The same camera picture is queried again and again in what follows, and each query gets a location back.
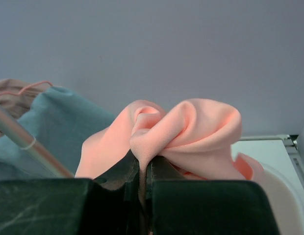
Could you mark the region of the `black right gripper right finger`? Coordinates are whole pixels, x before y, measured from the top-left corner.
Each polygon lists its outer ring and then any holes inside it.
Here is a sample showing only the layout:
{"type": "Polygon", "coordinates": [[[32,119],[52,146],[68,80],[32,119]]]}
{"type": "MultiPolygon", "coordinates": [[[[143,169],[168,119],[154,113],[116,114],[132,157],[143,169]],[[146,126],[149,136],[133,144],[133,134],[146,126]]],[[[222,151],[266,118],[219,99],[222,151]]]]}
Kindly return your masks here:
{"type": "Polygon", "coordinates": [[[154,235],[278,235],[265,191],[251,181],[187,180],[164,157],[150,165],[154,235]]]}

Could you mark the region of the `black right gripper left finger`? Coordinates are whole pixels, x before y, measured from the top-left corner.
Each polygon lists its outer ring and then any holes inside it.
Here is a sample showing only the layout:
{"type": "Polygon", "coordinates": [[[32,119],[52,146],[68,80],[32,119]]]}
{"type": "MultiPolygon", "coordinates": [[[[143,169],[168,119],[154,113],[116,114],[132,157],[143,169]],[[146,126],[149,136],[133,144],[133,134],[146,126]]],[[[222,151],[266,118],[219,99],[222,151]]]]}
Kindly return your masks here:
{"type": "Polygon", "coordinates": [[[0,235],[137,235],[139,164],[132,152],[96,179],[0,182],[0,235]]]}

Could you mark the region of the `salmon orange skirt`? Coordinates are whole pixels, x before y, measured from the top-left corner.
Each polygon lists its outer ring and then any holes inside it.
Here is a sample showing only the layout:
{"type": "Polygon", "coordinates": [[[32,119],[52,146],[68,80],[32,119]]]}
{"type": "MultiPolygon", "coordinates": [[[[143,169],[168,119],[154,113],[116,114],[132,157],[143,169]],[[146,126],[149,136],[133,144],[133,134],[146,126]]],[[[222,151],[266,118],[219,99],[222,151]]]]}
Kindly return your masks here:
{"type": "Polygon", "coordinates": [[[228,104],[194,98],[166,112],[138,100],[83,143],[76,176],[96,178],[131,151],[142,171],[162,156],[188,178],[258,181],[264,172],[258,161],[242,153],[232,158],[241,135],[241,115],[228,104]]]}

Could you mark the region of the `blue denim garment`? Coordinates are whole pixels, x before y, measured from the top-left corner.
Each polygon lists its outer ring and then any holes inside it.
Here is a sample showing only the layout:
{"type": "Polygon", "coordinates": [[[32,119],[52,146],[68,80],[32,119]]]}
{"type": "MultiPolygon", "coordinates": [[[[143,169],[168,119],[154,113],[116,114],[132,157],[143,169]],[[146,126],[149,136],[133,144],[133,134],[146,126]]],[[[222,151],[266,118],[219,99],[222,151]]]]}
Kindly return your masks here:
{"type": "MultiPolygon", "coordinates": [[[[74,92],[51,87],[34,99],[18,123],[75,173],[83,142],[108,127],[114,119],[113,114],[74,92]]],[[[0,137],[0,181],[51,177],[50,172],[9,137],[0,137]]]]}

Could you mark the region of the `dusty pink pleated skirt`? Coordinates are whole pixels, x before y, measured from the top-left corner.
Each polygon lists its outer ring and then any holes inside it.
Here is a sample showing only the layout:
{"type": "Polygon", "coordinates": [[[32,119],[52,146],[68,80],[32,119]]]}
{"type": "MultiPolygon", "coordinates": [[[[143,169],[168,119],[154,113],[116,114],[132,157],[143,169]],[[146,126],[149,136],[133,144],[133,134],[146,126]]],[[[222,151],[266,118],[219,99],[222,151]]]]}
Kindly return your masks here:
{"type": "MultiPolygon", "coordinates": [[[[16,79],[3,79],[0,80],[0,93],[5,91],[17,93],[19,90],[29,84],[31,83],[16,79]]],[[[30,110],[34,99],[40,93],[45,92],[49,87],[50,86],[48,84],[43,84],[36,88],[31,88],[25,91],[20,96],[0,96],[0,106],[5,109],[14,119],[19,119],[23,114],[30,110]]]]}

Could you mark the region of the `pink wire hanger of denim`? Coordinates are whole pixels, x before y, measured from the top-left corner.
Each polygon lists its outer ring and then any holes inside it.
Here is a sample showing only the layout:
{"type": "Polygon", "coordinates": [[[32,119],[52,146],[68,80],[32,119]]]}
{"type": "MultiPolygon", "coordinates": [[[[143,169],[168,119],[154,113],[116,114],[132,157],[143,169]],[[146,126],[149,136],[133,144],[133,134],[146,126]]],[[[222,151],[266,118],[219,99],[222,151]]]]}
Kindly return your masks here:
{"type": "Polygon", "coordinates": [[[53,84],[50,82],[50,81],[40,81],[40,82],[36,82],[36,83],[32,83],[32,84],[29,84],[25,87],[23,87],[21,90],[19,90],[17,93],[13,93],[13,92],[9,92],[9,91],[5,91],[5,92],[1,92],[0,93],[0,96],[3,96],[3,95],[13,95],[13,96],[20,96],[22,95],[25,91],[31,89],[31,88],[36,88],[38,86],[41,86],[43,84],[48,84],[50,87],[53,86],[53,84]]]}

